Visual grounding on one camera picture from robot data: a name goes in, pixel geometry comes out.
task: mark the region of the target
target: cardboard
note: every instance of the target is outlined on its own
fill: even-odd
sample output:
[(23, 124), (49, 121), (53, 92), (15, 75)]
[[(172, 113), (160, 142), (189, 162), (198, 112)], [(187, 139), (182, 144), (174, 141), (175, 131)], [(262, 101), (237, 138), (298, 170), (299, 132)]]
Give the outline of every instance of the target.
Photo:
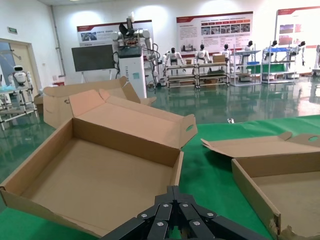
[(44, 96), (41, 94), (38, 94), (33, 99), (34, 104), (36, 105), (36, 109), (38, 113), (43, 114), (44, 113)]
[(291, 132), (285, 132), (279, 136), (222, 141), (201, 140), (205, 147), (232, 158), (320, 152), (320, 138), (316, 141), (309, 141), (308, 139), (312, 137), (312, 134), (291, 136)]
[(225, 55), (213, 55), (212, 59), (213, 59), (213, 63), (225, 63), (226, 62)]
[(235, 182), (276, 240), (320, 240), (320, 135), (205, 141), (234, 158)]
[(127, 99), (135, 103), (150, 106), (157, 98), (142, 98), (136, 94), (132, 85), (125, 76), (120, 79), (72, 84), (66, 86), (46, 87), (43, 92), (44, 121), (54, 128), (70, 119), (73, 114), (69, 104), (69, 96), (89, 90), (108, 90), (115, 97)]
[(73, 117), (3, 183), (5, 204), (97, 237), (178, 185), (181, 147), (196, 133), (182, 117), (110, 95), (69, 97)]

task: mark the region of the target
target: red and white poster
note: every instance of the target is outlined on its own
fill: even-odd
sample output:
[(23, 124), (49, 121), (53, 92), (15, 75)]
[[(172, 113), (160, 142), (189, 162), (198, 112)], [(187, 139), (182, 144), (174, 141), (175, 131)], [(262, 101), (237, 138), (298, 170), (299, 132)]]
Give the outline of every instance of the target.
[(305, 66), (302, 66), (302, 53), (300, 52), (297, 55), (295, 66), (298, 73), (308, 73), (315, 65), (316, 47), (320, 44), (320, 31), (317, 27), (319, 16), (320, 6), (277, 11), (275, 39), (278, 41), (278, 46), (293, 47), (305, 41)]
[(228, 44), (241, 49), (252, 37), (253, 11), (177, 17), (178, 47), (182, 55), (194, 54), (204, 44), (209, 53), (218, 53)]
[(317, 23), (320, 6), (280, 9), (277, 11), (275, 39), (280, 47), (305, 41), (307, 48), (320, 44)]
[[(80, 47), (96, 46), (96, 45), (111, 45), (113, 43), (111, 34), (119, 32), (119, 25), (121, 22), (105, 23), (88, 26), (78, 26), (78, 39)], [(136, 30), (149, 30), (151, 38), (154, 37), (152, 20), (136, 21), (133, 23)]]

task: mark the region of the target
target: table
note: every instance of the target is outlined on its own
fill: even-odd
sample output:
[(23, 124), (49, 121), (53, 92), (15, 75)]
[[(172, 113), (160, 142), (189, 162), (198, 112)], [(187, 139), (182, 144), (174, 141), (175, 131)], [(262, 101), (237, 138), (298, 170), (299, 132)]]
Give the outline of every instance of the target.
[[(217, 141), (262, 137), (286, 131), (294, 135), (320, 134), (319, 125), (320, 115), (198, 125), (198, 134), (183, 148), (180, 191), (192, 194), (199, 205), (271, 239), (238, 189), (232, 175), (231, 159), (203, 147), (200, 139)], [(1, 239), (6, 240), (96, 240), (86, 233), (9, 208), (0, 214), (0, 233)]]

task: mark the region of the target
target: television screen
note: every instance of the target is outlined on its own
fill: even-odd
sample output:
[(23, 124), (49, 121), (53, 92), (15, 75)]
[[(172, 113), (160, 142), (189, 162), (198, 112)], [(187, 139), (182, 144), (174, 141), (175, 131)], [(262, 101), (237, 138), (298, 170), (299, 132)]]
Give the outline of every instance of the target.
[(76, 72), (114, 69), (112, 45), (72, 48)]

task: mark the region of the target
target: handle hole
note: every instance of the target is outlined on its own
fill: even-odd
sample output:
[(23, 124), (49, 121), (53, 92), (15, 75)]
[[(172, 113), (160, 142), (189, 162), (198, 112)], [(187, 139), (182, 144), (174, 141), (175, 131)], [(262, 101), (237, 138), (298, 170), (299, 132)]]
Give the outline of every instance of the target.
[(309, 141), (309, 142), (314, 142), (314, 141), (318, 140), (318, 138), (319, 138), (319, 137), (317, 137), (317, 136), (313, 136), (313, 137), (310, 137), (310, 138), (308, 139), (308, 141)]
[(193, 128), (194, 128), (194, 126), (191, 125), (191, 126), (189, 126), (185, 131), (188, 132), (188, 131), (190, 131), (190, 130), (193, 129)]

